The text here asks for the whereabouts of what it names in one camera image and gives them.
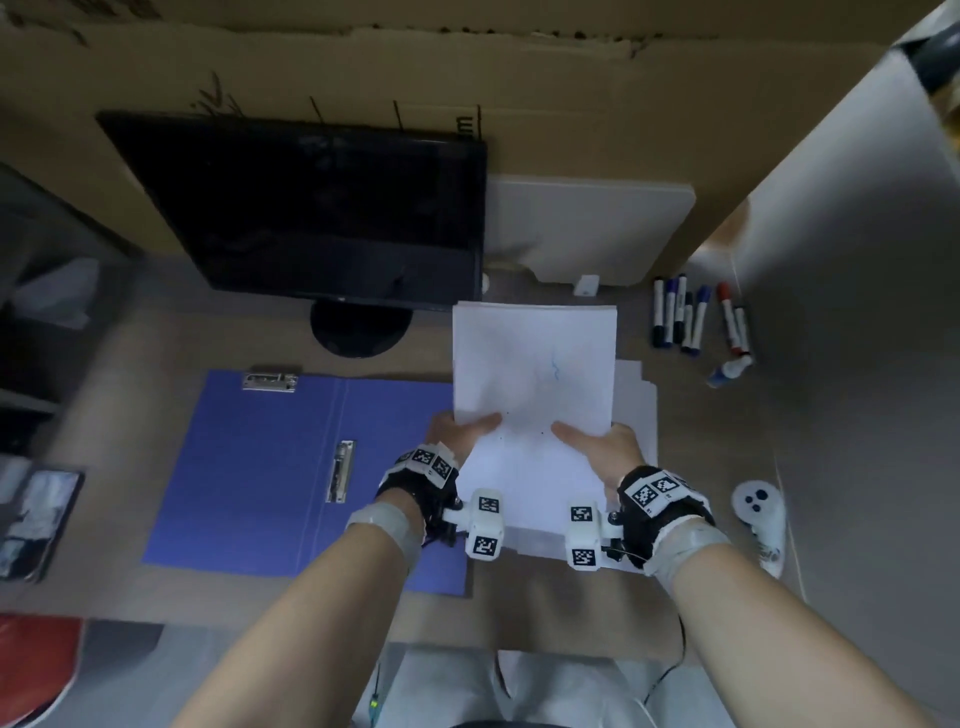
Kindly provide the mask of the person's left hand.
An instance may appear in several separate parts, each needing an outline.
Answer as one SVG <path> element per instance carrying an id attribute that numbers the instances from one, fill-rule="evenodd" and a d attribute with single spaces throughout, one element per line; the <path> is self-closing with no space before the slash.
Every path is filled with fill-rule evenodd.
<path id="1" fill-rule="evenodd" d="M 466 464 L 466 461 L 474 448 L 454 446 L 454 422 L 455 418 L 453 417 L 452 412 L 444 411 L 438 413 L 432 418 L 422 442 L 414 446 L 413 449 L 421 444 L 442 443 L 446 445 L 446 447 L 453 452 L 459 464 L 460 476 L 462 467 Z M 406 492 L 399 489 L 394 489 L 376 496 L 376 499 L 378 502 L 394 504 L 399 507 L 401 511 L 403 511 L 403 513 L 406 514 L 410 519 L 415 532 L 417 534 L 425 534 L 425 523 L 421 516 L 420 509 L 414 502 L 413 498 Z"/>

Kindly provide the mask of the person's right hand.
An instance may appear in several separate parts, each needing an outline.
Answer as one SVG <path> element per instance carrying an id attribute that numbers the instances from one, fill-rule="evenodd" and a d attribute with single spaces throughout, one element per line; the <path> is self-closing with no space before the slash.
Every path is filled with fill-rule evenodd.
<path id="1" fill-rule="evenodd" d="M 643 457 L 636 435 L 630 427 L 616 423 L 603 437 L 603 453 L 586 458 L 594 474 L 604 484 L 608 496 L 618 505 L 618 485 L 634 468 L 648 465 Z"/>

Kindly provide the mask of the white paper sheets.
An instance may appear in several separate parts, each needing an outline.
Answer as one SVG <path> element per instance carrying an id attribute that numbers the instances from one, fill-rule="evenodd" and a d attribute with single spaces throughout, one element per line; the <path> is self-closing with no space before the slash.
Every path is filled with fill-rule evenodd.
<path id="1" fill-rule="evenodd" d="M 460 302 L 452 310 L 453 408 L 459 423 L 500 414 L 458 477 L 461 498 L 493 489 L 507 528 L 563 536 L 569 505 L 599 504 L 587 458 L 552 432 L 603 435 L 613 419 L 618 310 L 601 305 Z"/>

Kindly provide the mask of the person's left forearm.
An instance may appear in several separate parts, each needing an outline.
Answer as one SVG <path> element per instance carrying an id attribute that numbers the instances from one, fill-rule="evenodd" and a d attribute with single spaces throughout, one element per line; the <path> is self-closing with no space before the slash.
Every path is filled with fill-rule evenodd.
<path id="1" fill-rule="evenodd" d="M 236 641 L 172 728 L 348 728 L 408 574 L 392 535 L 350 525 Z"/>

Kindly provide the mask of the person's right forearm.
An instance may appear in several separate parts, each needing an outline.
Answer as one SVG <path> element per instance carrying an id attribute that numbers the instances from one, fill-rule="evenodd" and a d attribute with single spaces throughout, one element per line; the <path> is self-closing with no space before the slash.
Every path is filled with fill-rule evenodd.
<path id="1" fill-rule="evenodd" d="M 849 639 L 727 543 L 695 551 L 669 592 L 736 728 L 937 728 Z"/>

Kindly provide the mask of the black marker wrist band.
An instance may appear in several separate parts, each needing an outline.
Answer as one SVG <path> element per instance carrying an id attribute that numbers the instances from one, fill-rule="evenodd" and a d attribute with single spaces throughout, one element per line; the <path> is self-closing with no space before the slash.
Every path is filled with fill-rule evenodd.
<path id="1" fill-rule="evenodd" d="M 400 455 L 382 478 L 376 495 L 398 489 L 416 503 L 424 522 L 424 543 L 453 547 L 456 526 L 444 519 L 447 510 L 463 508 L 457 491 L 459 464 L 443 443 L 422 443 Z"/>
<path id="2" fill-rule="evenodd" d="M 709 500 L 666 469 L 635 467 L 617 487 L 621 541 L 630 564 L 642 571 L 669 530 L 700 518 L 716 525 Z"/>

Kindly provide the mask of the grey wrist wrap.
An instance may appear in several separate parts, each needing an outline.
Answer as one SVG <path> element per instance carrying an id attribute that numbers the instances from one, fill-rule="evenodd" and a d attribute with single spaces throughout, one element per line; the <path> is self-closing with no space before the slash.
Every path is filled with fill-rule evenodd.
<path id="1" fill-rule="evenodd" d="M 641 568 L 644 577 L 654 578 L 669 595 L 679 569 L 693 555 L 715 545 L 730 545 L 731 540 L 702 516 L 683 516 L 673 520 L 657 534 L 651 557 Z"/>
<path id="2" fill-rule="evenodd" d="M 406 574 L 410 575 L 421 559 L 425 534 L 416 532 L 402 509 L 389 502 L 376 501 L 355 511 L 344 529 L 354 526 L 378 528 L 385 533 L 403 555 Z"/>

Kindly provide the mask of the silver folder spring clamp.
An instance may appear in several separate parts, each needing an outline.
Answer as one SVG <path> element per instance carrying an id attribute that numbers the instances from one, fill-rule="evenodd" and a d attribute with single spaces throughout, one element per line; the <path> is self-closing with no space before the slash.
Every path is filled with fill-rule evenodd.
<path id="1" fill-rule="evenodd" d="M 344 504 L 347 501 L 355 449 L 355 440 L 341 440 L 334 446 L 325 495 L 327 504 Z"/>

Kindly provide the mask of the row of whiteboard markers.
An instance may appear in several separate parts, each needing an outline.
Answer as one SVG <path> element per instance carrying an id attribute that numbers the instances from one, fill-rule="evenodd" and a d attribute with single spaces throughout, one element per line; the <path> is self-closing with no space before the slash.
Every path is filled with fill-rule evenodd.
<path id="1" fill-rule="evenodd" d="M 728 358 L 708 376 L 706 383 L 711 388 L 736 382 L 756 367 L 749 309 L 735 300 L 733 289 L 726 281 L 694 289 L 685 273 L 675 277 L 657 275 L 651 283 L 650 303 L 652 347 L 674 349 L 688 358 L 702 354 L 707 323 L 715 306 Z"/>

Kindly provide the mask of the white handheld controller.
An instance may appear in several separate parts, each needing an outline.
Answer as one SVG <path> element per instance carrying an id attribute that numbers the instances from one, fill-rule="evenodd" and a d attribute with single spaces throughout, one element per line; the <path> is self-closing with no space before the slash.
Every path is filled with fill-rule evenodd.
<path id="1" fill-rule="evenodd" d="M 774 579 L 781 579 L 786 564 L 787 517 L 781 490 L 766 481 L 738 484 L 730 497 L 734 514 L 758 542 L 759 564 Z"/>

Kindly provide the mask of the silver clipboard clip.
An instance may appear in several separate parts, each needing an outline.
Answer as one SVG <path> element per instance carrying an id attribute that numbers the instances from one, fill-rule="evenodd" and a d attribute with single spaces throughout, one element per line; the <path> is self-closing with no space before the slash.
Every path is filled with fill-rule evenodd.
<path id="1" fill-rule="evenodd" d="M 298 370 L 253 367 L 243 373 L 241 388 L 248 392 L 294 394 L 300 378 Z"/>

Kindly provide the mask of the blue file folder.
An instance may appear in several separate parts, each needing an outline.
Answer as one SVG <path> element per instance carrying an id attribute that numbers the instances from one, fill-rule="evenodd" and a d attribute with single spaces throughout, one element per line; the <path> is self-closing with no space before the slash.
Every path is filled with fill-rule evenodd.
<path id="1" fill-rule="evenodd" d="M 295 577 L 370 504 L 385 472 L 453 405 L 450 383 L 307 374 L 294 394 L 210 370 L 142 558 L 246 577 Z M 334 447 L 355 440 L 346 502 L 326 503 Z"/>

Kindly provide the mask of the white partition panel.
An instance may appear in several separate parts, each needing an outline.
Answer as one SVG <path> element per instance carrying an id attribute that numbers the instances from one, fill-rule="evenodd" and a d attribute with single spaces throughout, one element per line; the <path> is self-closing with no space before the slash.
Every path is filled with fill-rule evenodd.
<path id="1" fill-rule="evenodd" d="M 730 254 L 806 600 L 960 721 L 960 159 L 892 49 Z"/>

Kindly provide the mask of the brown cardboard panel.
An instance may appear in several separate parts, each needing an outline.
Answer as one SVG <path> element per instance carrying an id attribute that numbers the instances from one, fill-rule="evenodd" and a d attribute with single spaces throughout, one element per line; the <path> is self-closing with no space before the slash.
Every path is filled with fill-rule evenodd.
<path id="1" fill-rule="evenodd" d="M 494 174 L 689 185 L 712 233 L 925 12 L 915 0 L 0 0 L 0 161 L 184 253 L 94 116 L 481 137 Z"/>

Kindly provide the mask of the black flat tray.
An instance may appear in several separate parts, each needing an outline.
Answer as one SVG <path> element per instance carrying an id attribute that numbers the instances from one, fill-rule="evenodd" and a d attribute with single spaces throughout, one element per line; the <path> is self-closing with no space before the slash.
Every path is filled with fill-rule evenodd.
<path id="1" fill-rule="evenodd" d="M 12 516 L 0 519 L 0 583 L 42 582 L 85 481 L 81 470 L 41 468 L 19 486 Z"/>

